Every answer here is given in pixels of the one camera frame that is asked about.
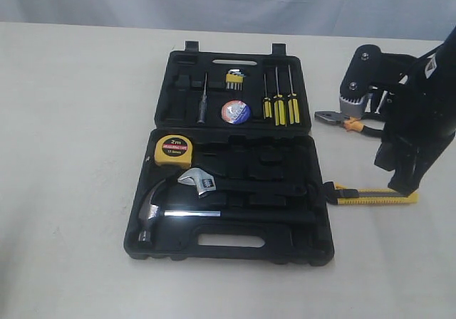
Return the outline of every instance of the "gray fabric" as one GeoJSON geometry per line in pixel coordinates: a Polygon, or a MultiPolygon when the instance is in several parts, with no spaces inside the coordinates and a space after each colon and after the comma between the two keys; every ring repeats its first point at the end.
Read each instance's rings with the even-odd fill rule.
{"type": "Polygon", "coordinates": [[[456,0],[0,0],[0,20],[444,39],[456,0]]]}

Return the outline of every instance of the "screwdriver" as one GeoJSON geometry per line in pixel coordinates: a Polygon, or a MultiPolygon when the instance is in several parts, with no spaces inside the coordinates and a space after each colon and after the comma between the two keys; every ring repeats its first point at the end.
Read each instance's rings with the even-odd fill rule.
{"type": "Polygon", "coordinates": [[[199,112],[198,112],[198,121],[197,123],[206,123],[206,110],[207,110],[207,73],[204,74],[204,90],[202,92],[202,97],[199,102],[199,112]]]}
{"type": "Polygon", "coordinates": [[[291,68],[288,65],[288,76],[290,78],[290,94],[288,95],[288,110],[290,114],[290,125],[301,122],[299,115],[298,95],[293,90],[293,80],[291,78],[291,68]]]}
{"type": "Polygon", "coordinates": [[[263,117],[272,118],[272,106],[271,98],[268,97],[268,91],[266,86],[266,73],[264,74],[264,98],[263,98],[263,117]]]}
{"type": "Polygon", "coordinates": [[[276,89],[277,95],[274,96],[274,117],[276,125],[286,125],[286,113],[284,96],[279,91],[279,67],[276,66],[276,89]]]}

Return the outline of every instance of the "pliers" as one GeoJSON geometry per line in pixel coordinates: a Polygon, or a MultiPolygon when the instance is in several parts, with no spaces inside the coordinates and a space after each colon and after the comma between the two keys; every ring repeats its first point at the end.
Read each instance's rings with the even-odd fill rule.
{"type": "Polygon", "coordinates": [[[347,129],[347,131],[354,130],[370,137],[382,137],[383,131],[381,129],[368,127],[367,125],[364,125],[361,120],[385,122],[381,114],[370,112],[364,113],[362,118],[355,118],[336,111],[316,111],[315,119],[329,125],[339,125],[347,129]]]}

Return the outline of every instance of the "white table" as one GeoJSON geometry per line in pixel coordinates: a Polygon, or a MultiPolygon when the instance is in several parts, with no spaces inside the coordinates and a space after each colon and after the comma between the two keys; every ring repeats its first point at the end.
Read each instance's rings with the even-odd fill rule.
{"type": "MultiPolygon", "coordinates": [[[[456,318],[454,143],[419,204],[330,207],[327,266],[128,257],[167,57],[185,40],[237,53],[286,43],[312,113],[338,110],[358,46],[420,55],[438,44],[0,23],[0,318],[456,318]]],[[[313,137],[323,179],[388,183],[373,165],[378,140],[318,122],[313,137]]]]}

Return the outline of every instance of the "yellow tape measure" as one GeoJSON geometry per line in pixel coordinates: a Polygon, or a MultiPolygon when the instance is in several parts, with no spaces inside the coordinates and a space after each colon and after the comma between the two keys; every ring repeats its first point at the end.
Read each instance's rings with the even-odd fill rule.
{"type": "Polygon", "coordinates": [[[192,166],[192,152],[193,145],[185,136],[166,135],[155,145],[155,164],[173,164],[189,169],[192,166]]]}

